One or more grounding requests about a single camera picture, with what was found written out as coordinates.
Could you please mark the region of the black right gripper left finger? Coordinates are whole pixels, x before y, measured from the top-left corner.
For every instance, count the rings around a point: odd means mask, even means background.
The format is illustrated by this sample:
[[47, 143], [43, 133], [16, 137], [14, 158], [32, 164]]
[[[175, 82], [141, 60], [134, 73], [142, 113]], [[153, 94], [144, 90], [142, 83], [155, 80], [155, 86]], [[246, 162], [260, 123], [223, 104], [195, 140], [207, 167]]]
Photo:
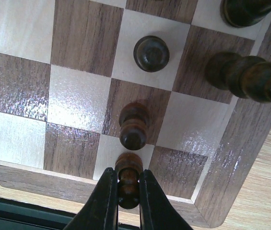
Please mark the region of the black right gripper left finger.
[[66, 230], [116, 230], [118, 228], [118, 174], [104, 170], [84, 207]]

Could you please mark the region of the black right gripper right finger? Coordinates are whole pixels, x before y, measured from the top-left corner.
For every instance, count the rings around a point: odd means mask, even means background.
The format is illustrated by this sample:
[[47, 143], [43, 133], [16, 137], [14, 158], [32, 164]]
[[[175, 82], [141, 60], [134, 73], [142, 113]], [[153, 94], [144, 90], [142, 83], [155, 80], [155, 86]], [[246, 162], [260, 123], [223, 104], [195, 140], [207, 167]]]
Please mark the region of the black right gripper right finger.
[[190, 230], [150, 170], [140, 174], [140, 220], [142, 230]]

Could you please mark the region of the wooden chess board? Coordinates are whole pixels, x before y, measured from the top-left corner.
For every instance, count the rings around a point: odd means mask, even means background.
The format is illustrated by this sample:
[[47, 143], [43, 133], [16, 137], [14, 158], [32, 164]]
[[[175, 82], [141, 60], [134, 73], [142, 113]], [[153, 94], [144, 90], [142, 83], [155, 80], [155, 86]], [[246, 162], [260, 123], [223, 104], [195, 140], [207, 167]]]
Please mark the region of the wooden chess board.
[[[119, 114], [149, 111], [136, 151], [187, 222], [219, 227], [270, 129], [271, 103], [205, 79], [218, 52], [271, 62], [271, 12], [227, 25], [219, 0], [0, 0], [0, 185], [85, 203], [126, 152]], [[145, 36], [165, 41], [160, 71], [135, 63]]]

